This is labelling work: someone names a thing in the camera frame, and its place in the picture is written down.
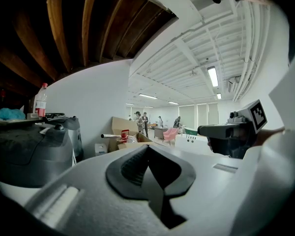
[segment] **ceiling pipe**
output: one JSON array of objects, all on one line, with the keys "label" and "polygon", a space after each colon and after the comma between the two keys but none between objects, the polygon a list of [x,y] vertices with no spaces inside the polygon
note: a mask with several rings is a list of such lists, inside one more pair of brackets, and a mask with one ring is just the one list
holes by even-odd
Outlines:
[{"label": "ceiling pipe", "polygon": [[242,44],[243,44],[243,42],[244,42],[244,21],[243,21],[243,11],[241,12],[241,47],[240,47],[240,57],[241,57],[241,52],[242,52]]},{"label": "ceiling pipe", "polygon": [[249,8],[250,8],[251,20],[252,20],[252,24],[251,24],[251,27],[252,27],[251,48],[252,48],[252,45],[253,45],[254,39],[255,39],[255,14],[254,14],[254,11],[253,11],[252,3],[249,3]]},{"label": "ceiling pipe", "polygon": [[251,75],[252,68],[255,65],[255,60],[257,56],[258,46],[259,46],[259,40],[260,40],[260,31],[261,31],[261,15],[260,15],[260,6],[257,3],[253,3],[252,5],[253,13],[254,13],[254,40],[253,40],[253,50],[252,55],[250,58],[249,66],[248,66],[248,72],[245,76],[245,79],[243,81],[242,86],[240,87],[237,96],[235,96],[235,101],[238,100],[240,94],[245,90],[248,79]]},{"label": "ceiling pipe", "polygon": [[260,62],[262,60],[262,57],[263,57],[263,54],[264,54],[264,51],[265,51],[265,47],[266,47],[267,35],[269,33],[269,26],[270,26],[270,6],[267,6],[266,7],[266,15],[265,15],[265,34],[264,34],[264,36],[262,36],[263,42],[262,42],[262,47],[261,47],[261,53],[260,53],[259,58],[258,58],[256,71],[252,75],[252,78],[250,79],[250,81],[248,83],[248,88],[246,89],[244,94],[241,96],[241,98],[243,98],[246,95],[246,93],[249,91],[251,85],[253,84],[253,82],[255,80],[256,74],[257,74],[257,72],[259,70]]},{"label": "ceiling pipe", "polygon": [[244,11],[245,11],[245,21],[246,21],[246,55],[245,55],[245,59],[244,59],[244,67],[241,73],[241,78],[238,84],[238,87],[236,89],[236,92],[234,94],[233,97],[233,101],[235,101],[235,97],[238,94],[238,91],[241,87],[241,84],[244,80],[246,71],[247,71],[247,66],[249,63],[249,56],[250,56],[250,51],[251,51],[251,42],[252,42],[252,29],[251,29],[251,13],[250,13],[250,8],[249,8],[249,2],[244,1],[243,2],[243,6],[244,6]]}]

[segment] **exposed wooden ceiling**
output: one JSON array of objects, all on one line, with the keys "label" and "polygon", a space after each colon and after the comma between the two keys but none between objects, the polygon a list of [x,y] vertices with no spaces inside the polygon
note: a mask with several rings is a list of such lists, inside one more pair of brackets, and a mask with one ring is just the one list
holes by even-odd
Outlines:
[{"label": "exposed wooden ceiling", "polygon": [[0,107],[87,67],[133,58],[173,13],[153,0],[19,0],[0,18]]}]

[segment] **white pipe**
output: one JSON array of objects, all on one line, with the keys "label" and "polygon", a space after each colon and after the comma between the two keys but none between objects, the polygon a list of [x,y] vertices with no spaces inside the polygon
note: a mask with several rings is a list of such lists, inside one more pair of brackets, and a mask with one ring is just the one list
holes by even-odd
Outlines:
[{"label": "white pipe", "polygon": [[233,101],[235,101],[235,97],[237,96],[240,86],[244,80],[244,77],[247,71],[248,62],[249,62],[250,51],[251,51],[252,34],[251,34],[251,14],[250,14],[249,2],[247,1],[243,2],[243,6],[245,9],[245,21],[246,21],[246,55],[244,60],[245,64],[241,73],[241,78],[240,78],[238,87],[233,97]]},{"label": "white pipe", "polygon": [[242,52],[242,44],[243,44],[243,42],[244,42],[244,21],[243,21],[243,11],[241,12],[241,47],[240,47],[240,54],[239,54],[239,56],[241,57],[241,52]]},{"label": "white pipe", "polygon": [[235,84],[234,92],[236,91],[237,87],[238,87],[238,83]]},{"label": "white pipe", "polygon": [[265,22],[265,34],[263,36],[263,42],[262,42],[262,47],[261,47],[261,54],[260,54],[259,59],[258,59],[257,68],[256,68],[256,71],[253,74],[253,77],[250,79],[250,82],[249,82],[249,85],[248,85],[247,90],[244,92],[244,94],[242,95],[241,98],[243,98],[246,95],[246,93],[249,91],[251,85],[253,84],[253,82],[255,80],[255,77],[256,77],[256,74],[257,74],[257,72],[259,70],[260,62],[262,60],[262,57],[263,57],[263,54],[264,54],[264,51],[265,51],[266,41],[267,41],[267,35],[269,33],[269,26],[270,26],[270,6],[267,6],[266,7],[265,20],[266,20],[266,22]]},{"label": "white pipe", "polygon": [[253,7],[252,7],[252,3],[249,3],[249,7],[250,7],[250,13],[251,13],[251,21],[252,21],[252,42],[251,42],[251,48],[255,39],[255,15],[253,12]]},{"label": "white pipe", "polygon": [[221,32],[221,24],[219,24],[219,26],[220,26],[220,29],[219,29],[219,31],[218,31],[218,34],[216,35],[216,37],[215,37],[215,43],[216,43],[216,47],[217,47],[217,50],[218,50],[218,52],[219,52],[219,54],[220,54],[220,57],[221,57],[221,61],[222,61],[222,65],[223,65],[223,85],[222,85],[222,92],[223,92],[223,94],[225,94],[225,92],[224,92],[224,87],[225,87],[225,66],[224,66],[224,61],[223,61],[223,57],[222,57],[222,53],[221,53],[221,51],[220,51],[220,47],[218,46],[218,43],[217,43],[217,37],[218,37],[218,35],[220,34],[220,32]]},{"label": "white pipe", "polygon": [[245,76],[242,87],[239,89],[239,92],[238,92],[237,96],[235,97],[235,101],[239,98],[240,94],[245,90],[245,87],[247,86],[248,79],[251,74],[252,68],[255,65],[256,55],[257,55],[258,46],[259,46],[260,31],[261,31],[260,7],[257,3],[253,3],[252,9],[253,9],[254,18],[255,18],[255,20],[254,20],[255,34],[254,34],[254,40],[253,40],[253,50],[252,50],[252,55],[251,55],[251,61],[249,62],[248,72]]}]

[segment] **plastic bottle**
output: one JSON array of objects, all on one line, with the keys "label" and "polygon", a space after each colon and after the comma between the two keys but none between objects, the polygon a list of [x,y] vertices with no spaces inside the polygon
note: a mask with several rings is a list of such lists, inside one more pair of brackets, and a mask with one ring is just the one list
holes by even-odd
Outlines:
[{"label": "plastic bottle", "polygon": [[46,103],[47,103],[47,89],[48,84],[43,83],[41,89],[36,96],[35,113],[38,113],[39,117],[45,117]]}]

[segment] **person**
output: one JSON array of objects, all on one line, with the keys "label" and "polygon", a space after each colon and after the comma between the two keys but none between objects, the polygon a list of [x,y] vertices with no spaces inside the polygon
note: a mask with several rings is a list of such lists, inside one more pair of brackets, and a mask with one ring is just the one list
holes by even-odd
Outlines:
[{"label": "person", "polygon": [[142,133],[142,130],[144,128],[144,122],[143,122],[143,119],[142,119],[141,114],[140,114],[139,111],[136,112],[136,116],[137,116],[136,122],[137,122],[137,125],[138,125],[139,133]]},{"label": "person", "polygon": [[161,116],[158,117],[158,124],[161,128],[163,127],[163,120]]},{"label": "person", "polygon": [[138,120],[137,113],[139,113],[139,111],[137,111],[137,112],[134,113],[135,118],[133,118],[133,121],[137,121]]},{"label": "person", "polygon": [[173,128],[179,128],[180,125],[180,116],[178,116],[178,118],[175,120]]},{"label": "person", "polygon": [[143,113],[142,119],[144,122],[144,130],[146,131],[146,137],[148,137],[148,117],[146,112]]}]

